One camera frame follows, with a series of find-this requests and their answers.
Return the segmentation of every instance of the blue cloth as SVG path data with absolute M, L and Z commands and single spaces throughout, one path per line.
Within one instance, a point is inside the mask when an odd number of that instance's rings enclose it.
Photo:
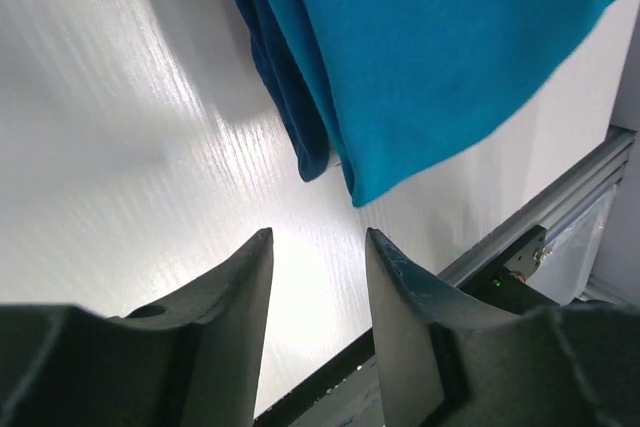
M 256 65 L 298 157 L 323 151 L 307 135 L 326 128 L 362 206 L 494 131 L 614 0 L 236 1 L 258 18 Z

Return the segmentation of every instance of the cloth fold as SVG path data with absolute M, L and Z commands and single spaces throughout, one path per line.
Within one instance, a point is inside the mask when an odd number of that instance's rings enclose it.
M 613 1 L 236 3 L 302 178 L 331 143 L 358 207 L 493 132 Z

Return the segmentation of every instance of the folded cloth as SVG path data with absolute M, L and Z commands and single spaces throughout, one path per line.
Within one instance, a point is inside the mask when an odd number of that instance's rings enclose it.
M 614 0 L 236 1 L 299 159 L 326 127 L 357 207 L 489 135 Z

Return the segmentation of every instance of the blue fabric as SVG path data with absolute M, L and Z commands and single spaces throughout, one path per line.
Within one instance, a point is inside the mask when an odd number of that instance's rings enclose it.
M 259 18 L 285 124 L 321 118 L 290 129 L 294 147 L 322 151 L 305 136 L 326 128 L 361 206 L 489 135 L 614 0 L 236 1 Z

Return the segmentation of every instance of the white tabletop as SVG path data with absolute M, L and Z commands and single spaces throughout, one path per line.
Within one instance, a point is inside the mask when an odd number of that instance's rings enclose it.
M 271 226 L 261 412 L 368 328 L 367 226 L 438 272 L 602 140 L 637 3 L 492 137 L 356 211 L 339 168 L 299 179 L 232 0 L 0 0 L 0 300 L 125 315 Z

